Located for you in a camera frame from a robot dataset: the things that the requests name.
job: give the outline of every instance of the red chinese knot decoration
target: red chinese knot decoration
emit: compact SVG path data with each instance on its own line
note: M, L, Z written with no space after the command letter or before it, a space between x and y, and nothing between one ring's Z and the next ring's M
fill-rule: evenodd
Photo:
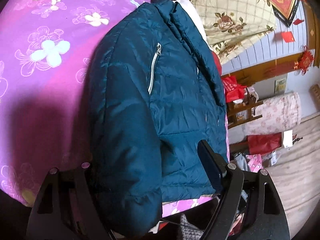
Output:
M308 67L312 64L312 61L314 60L313 55L311 54L311 51L308 49L307 46L304 47L304 52L299 59L298 62L294 63L294 70L301 69L302 75L304 75L308 71Z

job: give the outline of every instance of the purple bed sheet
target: purple bed sheet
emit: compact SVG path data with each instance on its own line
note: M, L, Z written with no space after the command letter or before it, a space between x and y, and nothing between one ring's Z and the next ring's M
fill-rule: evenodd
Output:
M1 189L32 206L52 167L90 161L85 76L103 36L151 0L9 0L0 15Z

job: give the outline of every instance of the blue jacket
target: blue jacket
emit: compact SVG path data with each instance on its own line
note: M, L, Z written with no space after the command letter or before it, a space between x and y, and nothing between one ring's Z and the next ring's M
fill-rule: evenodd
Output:
M162 202L214 193L196 149L206 139L227 160L223 85L180 4L144 3L113 27L89 84L92 182L113 230L143 235Z

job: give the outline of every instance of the silver screw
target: silver screw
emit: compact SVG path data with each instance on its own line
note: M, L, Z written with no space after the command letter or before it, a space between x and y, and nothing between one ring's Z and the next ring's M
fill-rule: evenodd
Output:
M53 175L53 174L56 174L57 171L58 171L57 168L52 168L51 170L49 170L49 173Z
M234 163L228 163L228 168L231 170L235 170L236 169L236 165Z
M81 164L81 167L82 167L83 169L89 168L89 167L90 167L90 163L88 163L88 162L82 163L82 164Z
M260 170L260 173L261 173L262 175L268 175L268 172L267 172L265 169L261 169L261 170Z

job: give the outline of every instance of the white zipper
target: white zipper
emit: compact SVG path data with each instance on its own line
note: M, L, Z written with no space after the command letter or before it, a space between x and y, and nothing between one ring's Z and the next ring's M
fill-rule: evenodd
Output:
M156 64L156 60L157 60L158 56L160 56L160 55L161 55L161 44L158 43L157 44L156 53L154 54L153 59L152 59L152 63L151 63L150 84L149 84L149 87L148 87L149 95L151 95L151 92L152 92L152 89L153 89L153 82L154 82L154 79L155 79L155 64Z

